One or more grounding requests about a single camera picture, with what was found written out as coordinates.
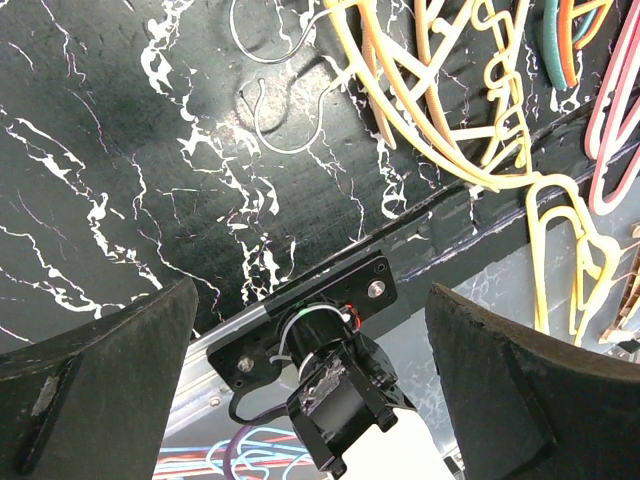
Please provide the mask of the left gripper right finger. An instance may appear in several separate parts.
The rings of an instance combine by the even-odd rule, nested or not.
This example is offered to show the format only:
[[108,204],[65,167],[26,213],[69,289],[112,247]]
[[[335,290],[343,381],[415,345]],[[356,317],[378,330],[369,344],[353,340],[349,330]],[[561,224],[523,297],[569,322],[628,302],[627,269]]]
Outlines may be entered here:
[[426,325],[469,479],[636,479],[639,367],[431,287]]

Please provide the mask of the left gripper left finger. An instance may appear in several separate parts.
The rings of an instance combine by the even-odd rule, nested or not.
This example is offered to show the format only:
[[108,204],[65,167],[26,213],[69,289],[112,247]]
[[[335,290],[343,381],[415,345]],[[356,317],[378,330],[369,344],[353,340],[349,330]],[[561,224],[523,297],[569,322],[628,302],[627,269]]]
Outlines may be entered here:
[[197,308],[185,277],[2,354],[2,478],[151,478]]

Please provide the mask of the cream plastic hanger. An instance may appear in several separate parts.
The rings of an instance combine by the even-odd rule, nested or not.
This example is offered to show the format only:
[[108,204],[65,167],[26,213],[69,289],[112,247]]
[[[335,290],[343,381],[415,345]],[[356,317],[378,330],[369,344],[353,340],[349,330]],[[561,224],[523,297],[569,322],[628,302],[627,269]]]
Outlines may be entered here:
[[453,22],[448,22],[440,17],[440,10],[444,5],[442,1],[417,1],[415,3],[418,57],[426,68],[426,75],[421,77],[411,90],[410,98],[415,100],[424,96],[431,119],[429,121],[421,120],[415,112],[411,116],[423,133],[441,148],[455,148],[459,140],[479,138],[490,140],[493,133],[493,125],[452,131],[446,121],[435,83],[435,77],[458,37],[465,26],[471,24],[474,2],[464,2]]

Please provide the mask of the orange plastic curved hanger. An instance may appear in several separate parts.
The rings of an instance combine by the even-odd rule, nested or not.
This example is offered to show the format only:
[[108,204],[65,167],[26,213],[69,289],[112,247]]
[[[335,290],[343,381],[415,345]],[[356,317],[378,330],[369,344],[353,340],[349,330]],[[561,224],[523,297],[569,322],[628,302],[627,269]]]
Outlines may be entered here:
[[[346,20],[346,10],[353,6],[359,9],[362,19],[363,40],[361,46],[356,45]],[[324,98],[326,95],[332,89],[348,83],[352,77],[357,77],[366,88],[372,102],[374,117],[379,123],[383,139],[392,149],[396,147],[396,144],[393,136],[389,133],[390,126],[394,126],[416,149],[440,166],[462,159],[464,155],[457,146],[455,148],[441,148],[423,133],[419,125],[416,124],[418,126],[417,129],[410,127],[399,113],[398,108],[392,105],[379,87],[377,67],[375,66],[376,60],[381,62],[400,106],[410,116],[415,112],[418,114],[419,119],[429,121],[417,106],[416,99],[410,98],[411,90],[419,82],[420,78],[426,75],[426,68],[419,59],[401,48],[399,44],[382,32],[374,1],[327,1],[325,9],[311,18],[298,43],[285,55],[275,59],[260,58],[250,52],[246,52],[245,55],[260,64],[284,63],[296,55],[297,51],[305,43],[305,39],[314,24],[325,16],[331,19],[336,35],[348,57],[349,65],[322,92],[318,100],[318,121],[323,121]]]

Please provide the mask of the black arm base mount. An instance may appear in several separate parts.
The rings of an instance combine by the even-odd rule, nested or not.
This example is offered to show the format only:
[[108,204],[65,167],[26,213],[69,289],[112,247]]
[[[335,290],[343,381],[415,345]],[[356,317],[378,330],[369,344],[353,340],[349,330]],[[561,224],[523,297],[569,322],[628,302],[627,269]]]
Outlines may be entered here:
[[[350,472],[347,451],[370,428],[387,433],[396,409],[412,408],[388,355],[362,326],[398,298],[387,258],[375,252],[298,294],[277,295],[261,322],[228,333],[206,351],[229,386],[229,418],[242,429],[286,417],[316,468],[334,479]],[[250,418],[241,400],[275,382],[285,366],[298,374],[286,401]]]

